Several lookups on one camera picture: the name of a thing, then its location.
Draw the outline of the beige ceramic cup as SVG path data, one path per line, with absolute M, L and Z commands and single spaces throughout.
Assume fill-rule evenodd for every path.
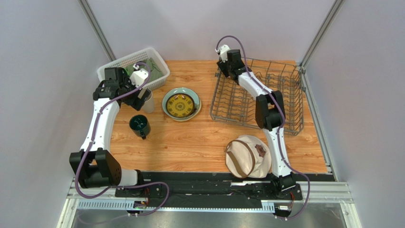
M 144 102 L 144 105 L 141 108 L 142 111 L 144 111 L 147 114 L 153 113 L 155 111 L 155 104 L 154 104 L 154 98 L 153 98 L 153 92 L 151 91 L 149 96 Z

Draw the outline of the dark green mug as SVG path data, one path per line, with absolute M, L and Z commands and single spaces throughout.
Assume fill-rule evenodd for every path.
M 151 132 L 151 126 L 146 116 L 138 114 L 129 121 L 129 127 L 138 136 L 145 140 Z

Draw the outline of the light green flower plate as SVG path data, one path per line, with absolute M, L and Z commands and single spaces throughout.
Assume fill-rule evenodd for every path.
M 198 100 L 200 100 L 199 96 L 193 90 L 186 88 L 186 87 L 178 87 L 178 88 L 171 89 L 169 92 L 167 92 L 162 99 L 162 103 L 167 101 L 170 96 L 172 96 L 174 94 L 178 94 L 178 93 L 183 93 L 183 94 L 187 94 L 187 95 L 191 96 L 192 99 L 194 100 L 194 102 L 198 102 Z

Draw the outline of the yellow patterned black-rim plate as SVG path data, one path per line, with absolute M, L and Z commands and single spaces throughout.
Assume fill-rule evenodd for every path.
M 165 108 L 171 117 L 186 118 L 194 113 L 196 104 L 191 96 L 178 93 L 168 98 Z

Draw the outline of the cream bird plate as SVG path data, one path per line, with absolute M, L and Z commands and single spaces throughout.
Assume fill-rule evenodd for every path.
M 168 112 L 167 112 L 167 110 L 165 108 L 166 101 L 162 103 L 162 108 L 163 108 L 164 113 L 166 115 L 168 115 L 170 118 L 172 118 L 172 119 L 174 119 L 175 121 L 178 121 L 178 122 L 185 122 L 185 121 L 188 121 L 188 120 L 191 120 L 192 118 L 194 118 L 200 112 L 200 110 L 202 108 L 202 101 L 201 100 L 198 100 L 198 102 L 194 102 L 194 103 L 196 104 L 196 110 L 194 111 L 193 114 L 191 114 L 190 116 L 188 116 L 186 118 L 174 118 L 174 117 L 171 117 L 168 114 Z

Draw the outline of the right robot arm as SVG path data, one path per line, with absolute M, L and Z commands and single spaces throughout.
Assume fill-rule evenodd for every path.
M 280 91 L 266 87 L 247 66 L 240 49 L 227 45 L 216 48 L 219 55 L 217 65 L 225 77 L 230 77 L 244 88 L 255 100 L 255 121 L 268 141 L 273 175 L 272 192 L 281 197 L 296 187 L 294 169 L 289 164 L 284 141 L 285 110 Z

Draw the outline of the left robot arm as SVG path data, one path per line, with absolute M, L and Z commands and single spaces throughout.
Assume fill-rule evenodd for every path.
M 69 157 L 75 188 L 135 186 L 140 171 L 122 168 L 110 146 L 113 125 L 122 104 L 139 111 L 151 91 L 144 86 L 151 78 L 150 67 L 137 63 L 132 74 L 122 67 L 107 67 L 105 78 L 93 92 L 93 115 L 85 141 Z

